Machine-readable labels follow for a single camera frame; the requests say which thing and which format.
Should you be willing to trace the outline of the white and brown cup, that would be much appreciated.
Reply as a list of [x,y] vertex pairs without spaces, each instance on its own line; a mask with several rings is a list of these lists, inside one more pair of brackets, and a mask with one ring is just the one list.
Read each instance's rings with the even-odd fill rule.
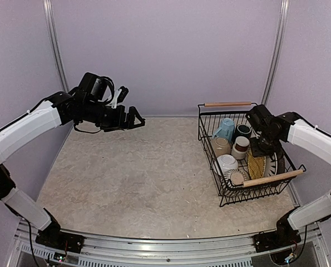
[[248,138],[244,136],[238,136],[233,144],[231,155],[236,160],[244,159],[248,151],[249,145],[250,145],[250,141]]

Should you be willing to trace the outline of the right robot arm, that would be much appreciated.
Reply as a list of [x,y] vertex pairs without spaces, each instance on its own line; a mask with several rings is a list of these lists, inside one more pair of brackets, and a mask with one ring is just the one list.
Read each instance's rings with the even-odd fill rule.
[[[331,135],[313,126],[296,112],[274,116],[264,105],[254,106],[246,114],[258,137],[250,139],[254,157],[278,153],[282,142],[301,147],[331,165]],[[283,247],[300,228],[331,217],[331,191],[318,199],[296,208],[282,218],[272,234],[272,243]]]

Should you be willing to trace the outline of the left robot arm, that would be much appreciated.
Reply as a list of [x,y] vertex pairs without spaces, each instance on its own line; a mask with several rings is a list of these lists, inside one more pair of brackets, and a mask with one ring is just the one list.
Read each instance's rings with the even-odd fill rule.
[[69,249],[71,242],[57,220],[16,187],[4,166],[16,151],[44,133],[73,122],[94,123],[103,132],[131,130],[145,125],[137,109],[122,105],[128,88],[115,89],[112,79],[85,73],[70,92],[56,92],[25,114],[0,128],[0,201],[38,230],[36,242],[56,249]]

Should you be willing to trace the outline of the black white striped plate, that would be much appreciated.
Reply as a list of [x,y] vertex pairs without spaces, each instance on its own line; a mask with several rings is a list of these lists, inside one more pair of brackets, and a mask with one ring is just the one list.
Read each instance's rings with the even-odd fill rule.
[[263,177],[275,176],[278,170],[278,159],[276,153],[272,154],[271,156],[267,156],[265,158],[265,168]]

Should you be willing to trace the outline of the yellow woven plate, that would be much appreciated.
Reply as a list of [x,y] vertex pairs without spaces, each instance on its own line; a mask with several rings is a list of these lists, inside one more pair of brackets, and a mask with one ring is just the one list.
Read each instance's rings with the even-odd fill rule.
[[254,157],[251,149],[248,151],[248,172],[252,180],[264,177],[266,157]]

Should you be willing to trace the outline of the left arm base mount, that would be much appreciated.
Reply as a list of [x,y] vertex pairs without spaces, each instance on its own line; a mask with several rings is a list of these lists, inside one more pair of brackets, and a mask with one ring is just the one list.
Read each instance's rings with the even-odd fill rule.
[[38,233],[36,243],[44,245],[48,248],[63,250],[67,253],[81,253],[85,237],[82,235],[59,232],[56,239],[47,238],[46,235]]

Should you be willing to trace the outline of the grey deer pattern plate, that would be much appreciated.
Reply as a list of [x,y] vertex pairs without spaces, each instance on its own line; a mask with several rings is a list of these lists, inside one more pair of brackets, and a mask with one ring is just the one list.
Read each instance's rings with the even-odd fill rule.
[[276,174],[282,174],[285,172],[285,153],[284,150],[281,149],[279,152],[275,153],[276,159]]

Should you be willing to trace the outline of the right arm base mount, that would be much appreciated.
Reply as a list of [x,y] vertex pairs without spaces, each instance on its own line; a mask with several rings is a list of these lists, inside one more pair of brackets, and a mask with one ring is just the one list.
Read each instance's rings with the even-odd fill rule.
[[275,250],[301,242],[301,237],[296,231],[290,235],[279,235],[278,232],[260,232],[253,236],[254,246],[257,253]]

